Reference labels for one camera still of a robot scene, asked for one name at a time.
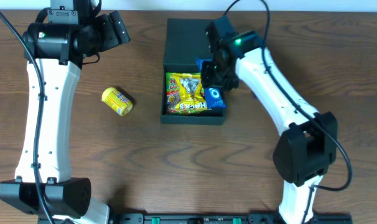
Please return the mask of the blue Oreo cookie pack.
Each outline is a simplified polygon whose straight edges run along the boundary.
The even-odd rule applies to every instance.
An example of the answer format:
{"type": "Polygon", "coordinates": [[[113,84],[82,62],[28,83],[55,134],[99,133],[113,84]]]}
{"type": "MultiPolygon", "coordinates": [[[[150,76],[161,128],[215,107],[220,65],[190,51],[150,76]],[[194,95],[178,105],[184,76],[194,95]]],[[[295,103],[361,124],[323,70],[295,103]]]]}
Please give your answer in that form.
{"type": "Polygon", "coordinates": [[[204,90],[204,99],[207,102],[207,108],[209,110],[214,109],[226,109],[226,104],[222,98],[221,91],[217,88],[211,88],[205,86],[205,62],[211,62],[210,58],[196,58],[198,69],[201,73],[202,87],[204,90]]]}

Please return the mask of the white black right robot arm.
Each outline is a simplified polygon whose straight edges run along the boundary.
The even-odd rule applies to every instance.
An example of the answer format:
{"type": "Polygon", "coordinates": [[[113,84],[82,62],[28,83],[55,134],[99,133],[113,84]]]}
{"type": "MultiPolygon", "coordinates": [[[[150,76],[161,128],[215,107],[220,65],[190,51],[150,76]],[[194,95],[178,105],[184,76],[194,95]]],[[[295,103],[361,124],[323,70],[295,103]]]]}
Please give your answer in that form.
{"type": "Polygon", "coordinates": [[[280,136],[272,156],[284,179],[279,214],[285,223],[311,221],[316,186],[336,159],[336,118],[319,113],[295,91],[256,32],[239,34],[223,16],[205,33],[213,58],[202,64],[203,85],[230,91],[242,81],[255,94],[280,136]]]}

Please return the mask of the yellow Mentos gum bottle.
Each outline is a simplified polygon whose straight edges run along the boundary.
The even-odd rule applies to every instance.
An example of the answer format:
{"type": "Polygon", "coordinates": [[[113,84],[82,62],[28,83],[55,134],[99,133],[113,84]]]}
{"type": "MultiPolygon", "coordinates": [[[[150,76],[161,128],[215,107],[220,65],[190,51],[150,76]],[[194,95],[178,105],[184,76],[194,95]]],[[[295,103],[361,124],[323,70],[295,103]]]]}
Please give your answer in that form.
{"type": "Polygon", "coordinates": [[[114,87],[107,88],[101,100],[120,116],[127,115],[133,108],[133,102],[114,87]]]}

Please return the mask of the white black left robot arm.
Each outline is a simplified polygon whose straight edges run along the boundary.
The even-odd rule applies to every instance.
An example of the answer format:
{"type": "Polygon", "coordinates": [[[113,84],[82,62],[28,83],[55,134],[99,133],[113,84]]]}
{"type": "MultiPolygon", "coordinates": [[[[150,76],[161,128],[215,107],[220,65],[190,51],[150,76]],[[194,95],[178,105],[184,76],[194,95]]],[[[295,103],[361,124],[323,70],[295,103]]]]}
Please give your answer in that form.
{"type": "Polygon", "coordinates": [[[27,59],[29,105],[14,178],[0,183],[0,199],[40,223],[117,223],[112,208],[73,177],[69,136],[73,97],[85,59],[128,43],[118,11],[92,1],[52,1],[17,39],[27,59]]]}

